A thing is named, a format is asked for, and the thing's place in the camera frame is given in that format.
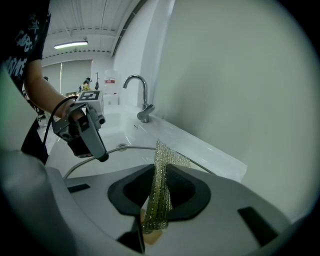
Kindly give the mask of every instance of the faucet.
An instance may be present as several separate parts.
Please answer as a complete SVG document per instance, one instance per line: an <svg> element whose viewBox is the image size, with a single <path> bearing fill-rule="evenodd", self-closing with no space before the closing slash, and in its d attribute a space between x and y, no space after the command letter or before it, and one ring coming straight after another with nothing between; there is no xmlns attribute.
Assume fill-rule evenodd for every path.
<svg viewBox="0 0 320 256"><path fill-rule="evenodd" d="M149 114L155 110L155 106L152 104L148 104L148 86L146 80L137 74L132 74L128 76L124 80L123 88L127 88L128 83L130 82L131 79L139 79L142 82L143 86L143 104L142 104L142 109L141 111L137 114L137 118L142 122L142 123L149 123Z"/></svg>

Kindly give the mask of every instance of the white wall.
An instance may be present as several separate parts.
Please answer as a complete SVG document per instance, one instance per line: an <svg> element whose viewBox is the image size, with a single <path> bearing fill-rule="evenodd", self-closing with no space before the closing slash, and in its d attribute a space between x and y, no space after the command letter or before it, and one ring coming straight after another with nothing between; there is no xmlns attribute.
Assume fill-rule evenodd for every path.
<svg viewBox="0 0 320 256"><path fill-rule="evenodd" d="M176 0L156 114L248 165L242 183L295 221L319 192L319 74L278 3Z"/></svg>
<svg viewBox="0 0 320 256"><path fill-rule="evenodd" d="M109 53L106 52L72 52L65 53L56 56L51 56L42 60L42 67L46 67L52 64L61 63L61 62L70 62L70 61L79 61L79 60L92 60L91 63L91 80L93 87L96 86L97 75L99 72L98 80L99 88L104 86L104 76L105 70L112 69L114 65L114 60L110 57Z"/></svg>
<svg viewBox="0 0 320 256"><path fill-rule="evenodd" d="M140 75L143 54L152 17L159 0L148 0L131 21L114 56L113 69L123 81L130 75ZM140 82L132 80L127 89L120 90L120 103L140 105L138 91Z"/></svg>
<svg viewBox="0 0 320 256"><path fill-rule="evenodd" d="M174 4L175 0L159 0L157 2L145 39L140 75L146 80L148 85L149 104L153 103L154 100L163 46ZM138 103L142 102L143 87L139 86Z"/></svg>

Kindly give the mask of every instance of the sink drain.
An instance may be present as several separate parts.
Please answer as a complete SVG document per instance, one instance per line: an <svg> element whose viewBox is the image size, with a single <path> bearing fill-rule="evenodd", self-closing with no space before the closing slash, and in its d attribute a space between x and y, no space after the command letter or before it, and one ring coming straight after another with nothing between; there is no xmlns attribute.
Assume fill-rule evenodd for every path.
<svg viewBox="0 0 320 256"><path fill-rule="evenodd" d="M126 146L128 146L128 145L126 145L126 144L124 144L124 143L121 143L121 144L119 144L118 146L117 146L117 148L122 148L122 147L126 147ZM122 148L122 149L119 149L118 151L126 151L127 150L127 148Z"/></svg>

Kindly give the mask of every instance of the ceiling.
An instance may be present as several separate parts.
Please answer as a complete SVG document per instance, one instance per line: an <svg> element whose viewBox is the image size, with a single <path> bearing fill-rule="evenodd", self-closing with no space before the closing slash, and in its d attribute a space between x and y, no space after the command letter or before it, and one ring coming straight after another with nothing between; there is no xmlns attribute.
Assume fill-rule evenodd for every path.
<svg viewBox="0 0 320 256"><path fill-rule="evenodd" d="M81 53L112 55L119 35L139 0L51 0L51 21L43 58ZM55 49L55 45L87 40L88 45Z"/></svg>

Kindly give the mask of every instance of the fluorescent light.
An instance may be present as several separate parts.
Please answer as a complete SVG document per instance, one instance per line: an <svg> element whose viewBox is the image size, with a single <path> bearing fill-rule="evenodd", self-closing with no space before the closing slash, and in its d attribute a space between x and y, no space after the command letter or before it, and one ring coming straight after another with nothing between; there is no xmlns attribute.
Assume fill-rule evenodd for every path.
<svg viewBox="0 0 320 256"><path fill-rule="evenodd" d="M86 46L86 45L88 45L87 41L67 42L63 44L58 44L54 48L61 49L61 48L72 47L72 46Z"/></svg>

